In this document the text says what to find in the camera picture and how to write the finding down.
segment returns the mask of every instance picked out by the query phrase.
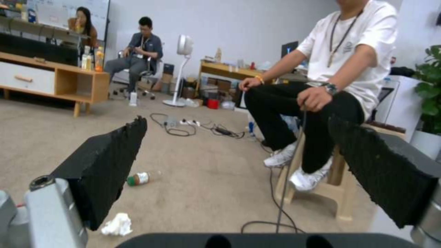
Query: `white cabinet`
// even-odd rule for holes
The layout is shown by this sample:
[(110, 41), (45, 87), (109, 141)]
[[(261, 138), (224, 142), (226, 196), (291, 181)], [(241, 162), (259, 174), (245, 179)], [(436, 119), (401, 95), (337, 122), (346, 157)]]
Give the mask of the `white cabinet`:
[(0, 62), (0, 86), (55, 94), (55, 72)]
[(409, 142), (415, 132), (421, 116), (422, 99), (415, 92), (420, 80), (404, 76), (388, 76), (385, 88), (393, 88), (391, 94), (377, 107), (375, 120), (406, 129), (406, 141)]

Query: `white t-shirt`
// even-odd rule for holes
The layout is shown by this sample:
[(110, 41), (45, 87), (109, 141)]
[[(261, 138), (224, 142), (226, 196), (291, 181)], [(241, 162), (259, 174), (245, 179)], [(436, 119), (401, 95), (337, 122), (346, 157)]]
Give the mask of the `white t-shirt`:
[[(358, 45), (369, 45), (375, 50), (377, 66), (367, 68), (344, 89), (360, 102), (367, 120), (378, 104), (377, 96), (383, 86), (383, 79), (390, 71), (390, 60), (397, 36), (396, 11), (392, 5), (386, 2), (370, 0), (334, 54), (331, 66), (328, 67), (331, 56), (329, 51), (331, 32), (339, 15), (340, 11), (337, 11), (318, 21), (315, 28), (297, 49), (309, 58), (308, 79), (319, 82), (326, 82), (336, 74), (355, 53), (355, 48)], [(338, 46), (354, 19), (355, 17), (338, 21), (334, 31), (332, 51)], [(320, 84), (310, 83), (310, 85), (319, 86)]]

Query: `man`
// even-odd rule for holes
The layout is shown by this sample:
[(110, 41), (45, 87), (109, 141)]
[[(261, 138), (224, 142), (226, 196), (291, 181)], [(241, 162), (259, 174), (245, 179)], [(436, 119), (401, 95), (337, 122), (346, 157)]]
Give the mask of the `man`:
[[(376, 0), (337, 0), (340, 11), (320, 20), (293, 52), (270, 70), (241, 82), (245, 103), (275, 155), (265, 166), (290, 161), (296, 138), (280, 114), (302, 118), (307, 110), (302, 167), (290, 181), (297, 190), (313, 189), (332, 163), (334, 142), (327, 121), (332, 115), (362, 123), (378, 104), (389, 74), (396, 39), (396, 11)], [(309, 60), (309, 83), (263, 85)]]
[(110, 74), (112, 81), (113, 75), (124, 69), (129, 69), (129, 88), (128, 93), (135, 91), (136, 82), (139, 74), (149, 70), (147, 59), (151, 57), (150, 69), (156, 72), (156, 61), (162, 58), (161, 39), (152, 33), (153, 23), (149, 17), (142, 17), (139, 20), (139, 33), (132, 36), (129, 45), (123, 51), (123, 57), (107, 61), (104, 71)]

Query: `hand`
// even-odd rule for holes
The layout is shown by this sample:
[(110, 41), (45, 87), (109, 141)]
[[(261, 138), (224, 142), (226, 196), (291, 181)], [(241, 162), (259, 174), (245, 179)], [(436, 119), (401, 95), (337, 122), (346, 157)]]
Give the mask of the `hand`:
[(123, 57), (129, 56), (129, 48), (124, 49), (123, 51)]
[(144, 52), (140, 47), (135, 47), (134, 49), (135, 49), (135, 53), (137, 54), (143, 54)]
[(250, 88), (261, 85), (262, 82), (258, 78), (247, 78), (240, 82), (239, 89), (247, 92)]
[(332, 101), (332, 96), (324, 87), (311, 87), (299, 93), (297, 103), (300, 109), (318, 112)]

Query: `gray jacket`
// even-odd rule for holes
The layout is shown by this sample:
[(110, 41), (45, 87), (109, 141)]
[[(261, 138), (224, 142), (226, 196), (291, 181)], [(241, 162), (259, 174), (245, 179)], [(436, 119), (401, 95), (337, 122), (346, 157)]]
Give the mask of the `gray jacket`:
[[(141, 46), (141, 40), (142, 40), (141, 33), (135, 33), (132, 36), (132, 40), (130, 41), (128, 46), (131, 48), (131, 53), (130, 53), (131, 56), (134, 53), (132, 48)], [(142, 46), (142, 49), (146, 52), (158, 53), (157, 59), (160, 59), (163, 56), (161, 39), (154, 34), (151, 34), (150, 38), (147, 41), (144, 41), (144, 45)], [(157, 59), (152, 58), (150, 63), (151, 69), (154, 73), (156, 73), (156, 69), (157, 69), (156, 68)]]

